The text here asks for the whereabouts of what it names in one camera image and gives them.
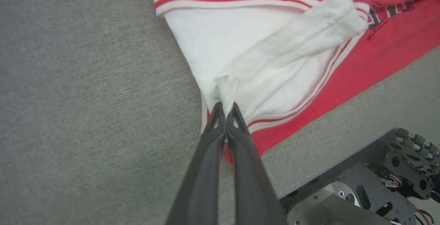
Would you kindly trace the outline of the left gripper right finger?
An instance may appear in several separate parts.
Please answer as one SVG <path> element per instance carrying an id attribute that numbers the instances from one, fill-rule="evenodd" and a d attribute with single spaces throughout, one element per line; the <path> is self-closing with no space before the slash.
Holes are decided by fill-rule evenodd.
<path id="1" fill-rule="evenodd" d="M 237 103 L 227 116 L 226 131 L 235 177 L 235 223 L 286 225 L 284 211 Z"/>

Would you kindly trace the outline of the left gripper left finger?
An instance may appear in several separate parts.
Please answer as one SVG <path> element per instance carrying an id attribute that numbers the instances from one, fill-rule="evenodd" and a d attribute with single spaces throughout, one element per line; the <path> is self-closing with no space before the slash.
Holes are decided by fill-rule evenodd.
<path id="1" fill-rule="evenodd" d="M 167 225 L 218 223 L 219 162 L 226 137 L 222 103 L 215 104 L 178 190 Z"/>

